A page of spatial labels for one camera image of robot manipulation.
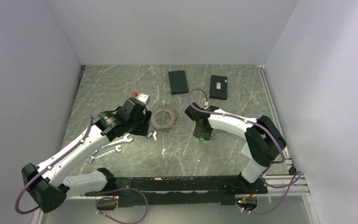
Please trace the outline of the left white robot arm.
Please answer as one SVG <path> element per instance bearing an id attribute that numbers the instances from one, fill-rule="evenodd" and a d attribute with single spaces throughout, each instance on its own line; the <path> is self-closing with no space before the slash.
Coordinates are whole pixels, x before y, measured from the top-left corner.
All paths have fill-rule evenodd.
<path id="1" fill-rule="evenodd" d="M 151 118 L 151 111 L 146 108 L 149 101 L 149 95 L 139 94 L 128 98 L 113 111 L 103 111 L 96 117 L 90 117 L 86 129 L 65 148 L 38 165 L 25 165 L 21 170 L 25 187 L 16 199 L 16 212 L 26 214 L 19 208 L 25 192 L 44 213 L 57 209 L 66 199 L 82 193 L 111 195 L 117 185 L 115 176 L 108 169 L 98 168 L 84 175 L 69 174 L 93 152 L 127 133 L 146 136 Z"/>

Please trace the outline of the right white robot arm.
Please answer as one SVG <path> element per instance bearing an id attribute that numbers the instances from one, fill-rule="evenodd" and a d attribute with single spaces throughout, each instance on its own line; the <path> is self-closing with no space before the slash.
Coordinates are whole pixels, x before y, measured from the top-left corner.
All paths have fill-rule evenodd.
<path id="1" fill-rule="evenodd" d="M 190 104 L 185 114 L 196 123 L 193 135 L 197 138 L 209 140 L 213 130 L 222 130 L 246 140 L 242 154 L 249 158 L 249 162 L 238 181 L 239 190 L 244 194 L 256 188 L 256 180 L 278 162 L 278 156 L 280 162 L 284 162 L 287 142 L 268 116 L 246 118 L 216 106 L 203 109 L 196 103 Z"/>

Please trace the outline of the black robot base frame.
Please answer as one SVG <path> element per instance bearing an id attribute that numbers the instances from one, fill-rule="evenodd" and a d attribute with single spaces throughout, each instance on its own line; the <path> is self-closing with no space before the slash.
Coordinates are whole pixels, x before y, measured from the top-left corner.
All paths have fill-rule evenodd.
<path id="1" fill-rule="evenodd" d="M 240 196 L 266 194 L 267 187 L 261 180 L 248 183 L 240 175 L 166 176 L 166 177 L 117 177 L 101 191 L 85 193 L 86 196 L 113 196 L 120 189 L 120 208 L 144 205 L 177 205 L 219 203 L 234 205 Z"/>

